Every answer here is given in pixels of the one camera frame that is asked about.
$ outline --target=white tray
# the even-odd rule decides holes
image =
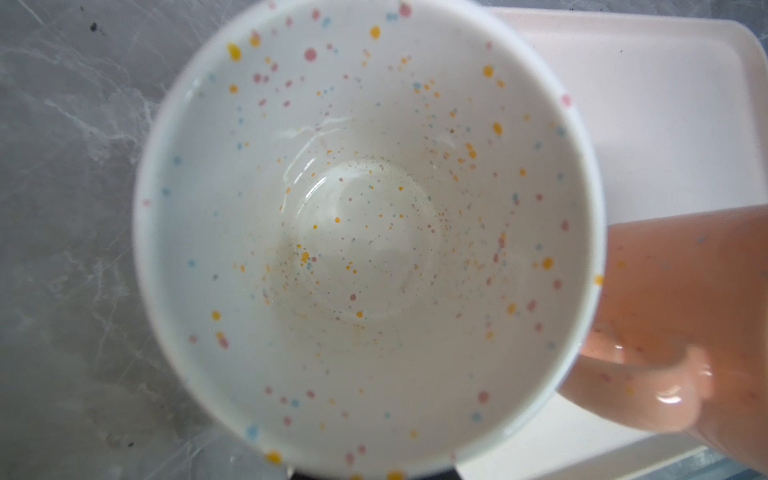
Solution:
[[[768,203],[768,65],[720,20],[496,8],[553,67],[584,115],[611,223]],[[464,480],[634,477],[703,447],[553,398]]]

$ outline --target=mug handle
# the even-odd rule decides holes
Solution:
[[[590,344],[606,342],[596,329],[590,332],[582,352],[588,352]],[[612,346],[614,355],[605,355],[602,349],[602,358],[582,353],[560,393],[576,405],[628,427],[652,432],[685,430],[698,420],[702,402],[712,395],[710,360],[699,346],[667,343],[667,361],[653,365],[622,363],[623,358],[618,358],[623,357],[621,346]]]

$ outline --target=countertop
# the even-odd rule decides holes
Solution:
[[[196,405],[138,294],[131,195],[153,116],[244,0],[0,4],[0,480],[278,479]],[[488,0],[744,23],[766,0]]]

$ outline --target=cup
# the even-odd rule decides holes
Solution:
[[[768,205],[612,226],[582,353],[566,398],[768,473]]]
[[[568,92],[460,0],[261,2],[169,91],[134,198],[148,316],[272,462],[416,477],[553,394],[600,292]]]

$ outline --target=blue speckle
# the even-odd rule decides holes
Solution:
[[[259,436],[259,427],[255,425],[251,425],[247,429],[245,429],[245,436],[251,441],[255,441],[256,437]]]

